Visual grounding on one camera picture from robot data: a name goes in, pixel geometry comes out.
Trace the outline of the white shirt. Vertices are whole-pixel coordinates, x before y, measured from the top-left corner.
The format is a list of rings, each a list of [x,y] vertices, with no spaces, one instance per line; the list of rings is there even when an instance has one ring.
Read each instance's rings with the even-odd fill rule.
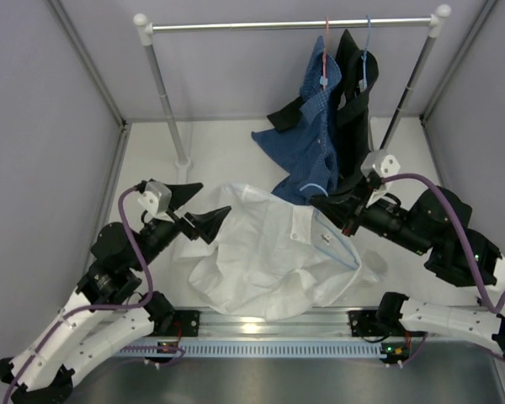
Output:
[[[311,206],[293,205],[244,183],[216,187],[205,196],[205,206],[230,206],[231,212],[211,244],[180,242],[174,259],[191,264],[193,292],[222,315],[280,321],[330,306],[386,278],[387,262],[371,249],[353,244],[358,268],[317,249],[325,244],[313,226]]]

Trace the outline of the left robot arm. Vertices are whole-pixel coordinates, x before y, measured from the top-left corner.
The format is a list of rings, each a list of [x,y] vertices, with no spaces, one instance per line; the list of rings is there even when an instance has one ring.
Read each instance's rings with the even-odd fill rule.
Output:
[[[134,341],[173,328],[175,309],[148,268],[180,235],[211,244],[231,209],[177,211],[202,183],[142,181],[118,199],[120,221],[104,226],[94,257],[66,304],[22,352],[0,359],[5,403],[63,403],[84,379]]]

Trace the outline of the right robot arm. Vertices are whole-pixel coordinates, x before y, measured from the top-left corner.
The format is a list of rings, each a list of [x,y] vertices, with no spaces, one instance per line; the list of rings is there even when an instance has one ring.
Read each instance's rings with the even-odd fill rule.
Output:
[[[410,210],[388,195],[370,199],[380,186],[412,179],[426,186]],[[465,340],[505,361],[505,255],[468,227],[472,208],[451,191],[415,173],[362,178],[347,193],[317,194],[311,204],[346,237],[364,228],[419,256],[424,268],[459,290],[473,291],[483,310],[435,305],[386,292],[375,312],[385,334],[440,334]]]

